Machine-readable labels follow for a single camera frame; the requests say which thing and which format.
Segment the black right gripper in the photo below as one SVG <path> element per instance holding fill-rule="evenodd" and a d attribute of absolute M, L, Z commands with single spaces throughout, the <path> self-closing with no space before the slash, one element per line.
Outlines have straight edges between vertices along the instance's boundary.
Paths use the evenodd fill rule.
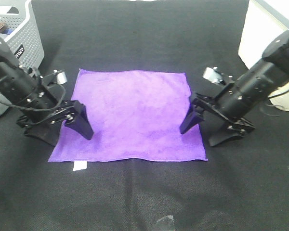
<path fill-rule="evenodd" d="M 287 73 L 273 63 L 259 61 L 237 80 L 225 80 L 219 85 L 222 91 L 215 97 L 193 93 L 190 106 L 179 129 L 185 134 L 204 120 L 203 113 L 210 112 L 222 120 L 222 125 L 209 138 L 210 146 L 239 140 L 254 126 L 244 116 L 277 87 L 287 82 Z"/>

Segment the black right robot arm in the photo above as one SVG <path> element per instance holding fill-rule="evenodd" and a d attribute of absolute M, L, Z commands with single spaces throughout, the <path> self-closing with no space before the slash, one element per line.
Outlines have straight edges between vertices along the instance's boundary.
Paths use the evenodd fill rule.
<path fill-rule="evenodd" d="M 289 82 L 289 30 L 276 37 L 263 51 L 262 56 L 246 73 L 234 80 L 215 67 L 207 67 L 203 77 L 222 90 L 214 97 L 193 92 L 187 114 L 179 130 L 188 132 L 204 121 L 204 112 L 210 112 L 224 124 L 209 139 L 211 147 L 238 140 L 255 130 L 244 116 L 277 88 Z"/>

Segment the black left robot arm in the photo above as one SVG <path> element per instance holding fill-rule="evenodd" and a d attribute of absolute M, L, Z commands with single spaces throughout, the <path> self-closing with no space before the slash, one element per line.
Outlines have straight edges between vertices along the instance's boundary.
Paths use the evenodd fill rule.
<path fill-rule="evenodd" d="M 25 136 L 55 146 L 58 135 L 53 127 L 64 123 L 85 139 L 92 139 L 94 131 L 85 105 L 78 100 L 64 100 L 66 81 L 63 70 L 42 76 L 35 67 L 22 67 L 0 37 L 0 94 L 8 100 L 0 103 L 22 112 L 16 123 Z"/>

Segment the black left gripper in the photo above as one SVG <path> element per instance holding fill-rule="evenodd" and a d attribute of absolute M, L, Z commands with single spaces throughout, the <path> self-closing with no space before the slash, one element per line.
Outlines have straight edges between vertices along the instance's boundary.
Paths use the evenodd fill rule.
<path fill-rule="evenodd" d="M 55 82 L 55 75 L 41 76 L 35 68 L 24 70 L 0 62 L 0 104 L 19 109 L 24 114 L 18 121 L 26 127 L 24 135 L 55 146 L 59 139 L 58 122 L 87 140 L 94 131 L 86 106 L 78 100 L 65 101 L 66 90 Z"/>

